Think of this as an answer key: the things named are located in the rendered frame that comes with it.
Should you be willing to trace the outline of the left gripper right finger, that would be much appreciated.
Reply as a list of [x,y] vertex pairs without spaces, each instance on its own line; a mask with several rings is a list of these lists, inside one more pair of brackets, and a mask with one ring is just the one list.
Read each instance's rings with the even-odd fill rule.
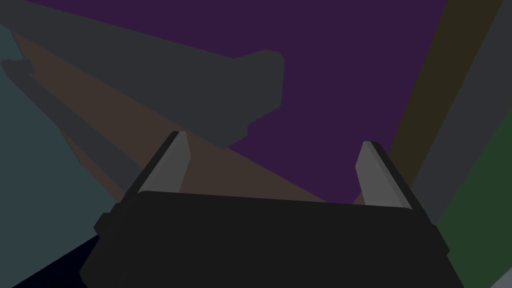
[[362,143],[355,170],[366,205],[422,209],[418,199],[378,142]]

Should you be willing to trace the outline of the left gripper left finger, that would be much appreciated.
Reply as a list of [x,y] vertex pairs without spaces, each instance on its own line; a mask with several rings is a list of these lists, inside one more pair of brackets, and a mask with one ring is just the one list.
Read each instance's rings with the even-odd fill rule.
[[144,191],[177,193],[190,158],[187,132],[171,132],[128,189],[127,198]]

